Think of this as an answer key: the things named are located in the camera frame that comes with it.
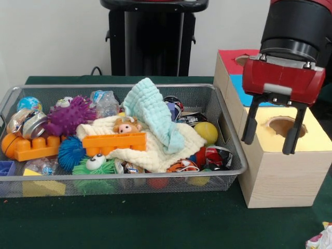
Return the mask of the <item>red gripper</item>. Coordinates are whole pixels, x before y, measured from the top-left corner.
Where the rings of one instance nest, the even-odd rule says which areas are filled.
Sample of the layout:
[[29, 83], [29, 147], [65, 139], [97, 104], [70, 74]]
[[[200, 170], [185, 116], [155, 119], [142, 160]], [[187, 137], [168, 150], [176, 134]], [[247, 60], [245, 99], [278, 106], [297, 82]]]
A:
[[[311, 106], [322, 88], [326, 70], [314, 62], [296, 61], [258, 54], [246, 59], [243, 66], [242, 87], [246, 94], [253, 95], [241, 141], [251, 145], [256, 128], [256, 113], [265, 101], [264, 93], [276, 93], [289, 97], [291, 102]], [[300, 135], [307, 106], [296, 107], [294, 125], [288, 130], [282, 153], [290, 155]]]

